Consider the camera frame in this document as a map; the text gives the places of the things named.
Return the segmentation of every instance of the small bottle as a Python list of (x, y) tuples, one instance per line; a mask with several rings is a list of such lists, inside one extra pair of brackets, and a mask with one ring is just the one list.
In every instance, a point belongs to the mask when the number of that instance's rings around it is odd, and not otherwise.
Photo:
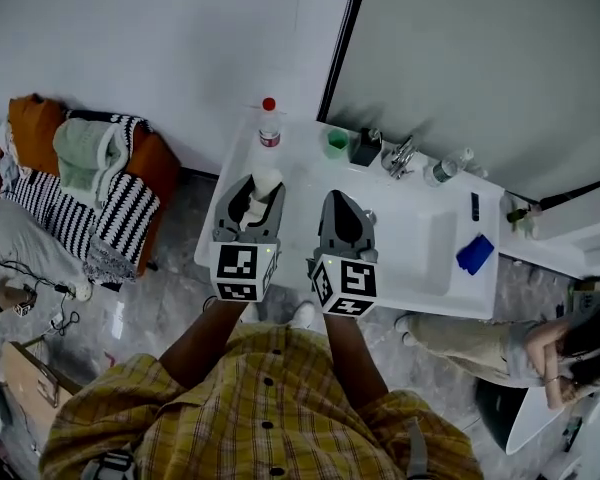
[(273, 148), (280, 143), (280, 116), (276, 110), (276, 100), (273, 98), (265, 98), (262, 102), (258, 129), (263, 146)]
[(437, 164), (425, 167), (424, 181), (427, 182), (427, 185), (438, 187), (464, 170), (472, 158), (473, 151), (470, 148), (455, 151), (445, 156)]

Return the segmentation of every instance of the red bottle cap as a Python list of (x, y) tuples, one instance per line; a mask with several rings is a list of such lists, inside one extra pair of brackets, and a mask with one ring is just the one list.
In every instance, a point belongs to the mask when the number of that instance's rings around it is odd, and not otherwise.
[(262, 101), (262, 108), (265, 109), (267, 112), (271, 112), (272, 110), (276, 109), (276, 100), (274, 100), (273, 98), (265, 98)]

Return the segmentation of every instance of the dark hair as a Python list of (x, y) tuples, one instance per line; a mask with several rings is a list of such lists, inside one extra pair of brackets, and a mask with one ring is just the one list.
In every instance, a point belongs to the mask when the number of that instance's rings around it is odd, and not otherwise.
[[(591, 317), (567, 331), (563, 338), (563, 357), (578, 357), (600, 348), (600, 304), (592, 310)], [(593, 384), (600, 380), (600, 355), (571, 365), (573, 380), (578, 384)]]

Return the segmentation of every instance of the plaid shirt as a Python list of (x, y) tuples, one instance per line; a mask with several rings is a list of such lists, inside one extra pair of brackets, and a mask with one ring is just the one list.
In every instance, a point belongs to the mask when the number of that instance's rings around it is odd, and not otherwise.
[(414, 417), (431, 478), (482, 478), (468, 438), (414, 394), (354, 410), (323, 336), (238, 325), (189, 391), (148, 355), (96, 379), (60, 410), (40, 471), (79, 478), (91, 459), (131, 443), (140, 478), (405, 478)]

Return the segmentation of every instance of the faucet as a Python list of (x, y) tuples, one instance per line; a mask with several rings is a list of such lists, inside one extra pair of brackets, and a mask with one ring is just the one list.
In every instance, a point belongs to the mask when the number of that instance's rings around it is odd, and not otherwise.
[(382, 167), (389, 173), (389, 176), (399, 180), (405, 174), (411, 174), (413, 171), (407, 170), (407, 164), (416, 154), (420, 146), (419, 137), (415, 133), (410, 133), (399, 146), (389, 150), (382, 158)]

